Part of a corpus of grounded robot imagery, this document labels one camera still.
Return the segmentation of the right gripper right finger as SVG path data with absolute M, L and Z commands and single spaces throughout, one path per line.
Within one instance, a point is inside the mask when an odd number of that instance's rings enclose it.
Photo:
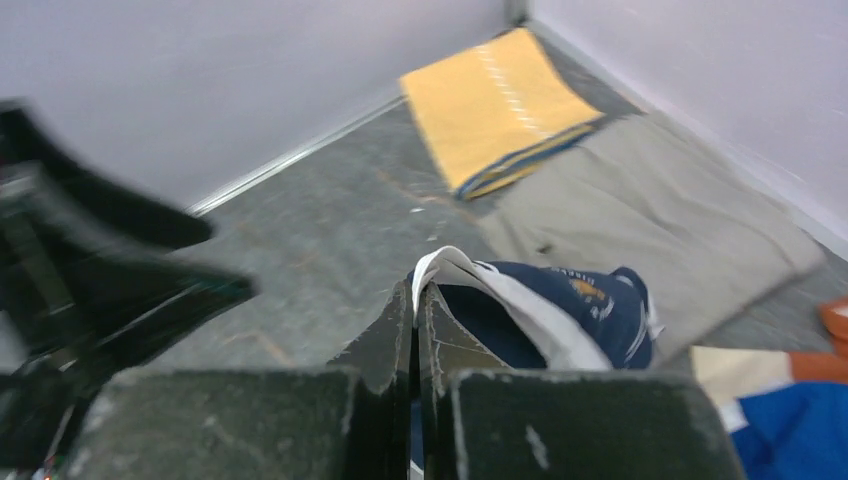
M 717 410 L 690 379 L 511 369 L 435 286 L 417 312 L 428 479 L 741 479 Z

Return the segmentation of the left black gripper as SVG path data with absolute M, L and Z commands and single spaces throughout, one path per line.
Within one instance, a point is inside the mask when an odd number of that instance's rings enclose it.
M 1 378 L 1 465 L 62 469 L 103 386 L 255 295 L 173 252 L 205 219 L 83 167 L 26 104 L 1 104 L 1 308 L 26 352 Z

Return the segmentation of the navy blue white-trimmed underwear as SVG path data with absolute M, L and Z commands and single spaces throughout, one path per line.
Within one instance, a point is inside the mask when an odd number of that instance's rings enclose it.
M 407 276 L 413 309 L 439 289 L 461 328 L 519 369 L 645 369 L 664 327 L 639 274 L 469 258 L 454 246 L 421 257 Z

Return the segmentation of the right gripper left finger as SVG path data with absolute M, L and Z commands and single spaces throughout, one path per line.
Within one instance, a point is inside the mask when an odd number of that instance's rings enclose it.
M 135 368 L 101 391 L 70 479 L 407 479 L 411 286 L 328 364 Z

